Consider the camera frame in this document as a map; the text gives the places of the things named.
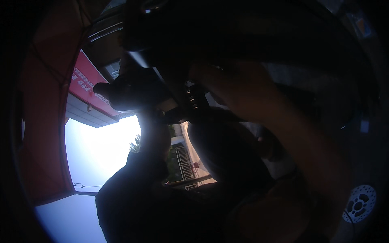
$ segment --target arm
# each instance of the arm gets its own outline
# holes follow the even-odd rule
[[[295,189],[287,190],[289,193],[282,193],[282,190],[278,190],[280,193],[270,192],[264,200],[242,209],[241,216],[245,213],[247,216],[244,221],[253,219],[244,228],[254,225],[258,231],[274,224],[278,234],[273,232],[269,241],[278,239],[282,242],[286,238],[281,235],[290,234],[291,228],[293,232],[301,234],[307,227],[310,231],[331,238],[349,196],[350,171],[347,164],[331,140],[277,90],[261,64],[236,61],[228,62],[226,67],[223,72],[208,65],[196,64],[191,68],[190,78],[213,91],[239,117],[267,127],[302,171],[310,193],[318,198],[313,211],[307,212],[310,202],[302,199]],[[266,208],[265,214],[258,212],[256,217],[258,208]],[[279,219],[272,222],[275,215],[280,215],[287,223],[282,226]],[[246,237],[255,237],[250,234],[248,229]],[[288,237],[288,240],[296,239],[294,234]]]

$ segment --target metal railing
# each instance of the metal railing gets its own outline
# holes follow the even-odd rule
[[[178,159],[178,164],[180,166],[182,180],[187,181],[187,180],[194,179],[195,174],[193,173],[193,170],[192,170],[192,163],[189,159],[189,156],[186,152],[185,147],[179,146],[179,147],[175,148],[175,151],[177,153],[177,159]],[[185,188],[186,187],[193,188],[194,185],[188,185],[188,186],[185,186]]]

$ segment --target umbrella canopy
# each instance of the umbrella canopy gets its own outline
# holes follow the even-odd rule
[[[75,193],[65,148],[65,111],[75,61],[90,24],[85,9],[83,1],[58,1],[50,8],[18,80],[25,128],[17,167],[34,206]]]

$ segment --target black object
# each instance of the black object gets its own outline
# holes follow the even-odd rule
[[[176,117],[167,117],[166,121],[238,121],[228,111],[221,114],[222,111],[210,110],[203,102],[205,92],[184,84],[192,60],[217,62],[223,58],[284,63],[321,70],[337,75],[346,82],[355,82],[358,86],[355,99],[361,103],[364,113],[368,112],[370,101],[378,103],[378,85],[359,43],[331,12],[315,1],[153,2],[148,1],[151,6],[149,10],[139,5],[137,18],[133,16],[137,11],[125,8],[123,47],[143,68],[158,70],[174,60],[180,63],[182,70],[178,70],[173,78],[165,79],[164,73],[160,75],[165,79],[163,84],[168,91],[158,82],[145,82],[144,87],[140,84],[137,90],[142,94],[137,93],[137,97],[130,99],[133,107],[145,103],[143,107],[152,106],[170,93],[179,108],[170,112]],[[292,100],[311,110],[309,112],[315,112],[308,107],[312,103],[311,95],[304,96],[308,97],[305,100],[297,94],[298,91],[293,93],[289,88],[279,88],[287,91]],[[166,96],[156,96],[157,89],[166,92]],[[189,91],[198,105],[194,106],[192,98],[188,99]],[[130,100],[117,99],[114,108],[119,107],[120,102]]]

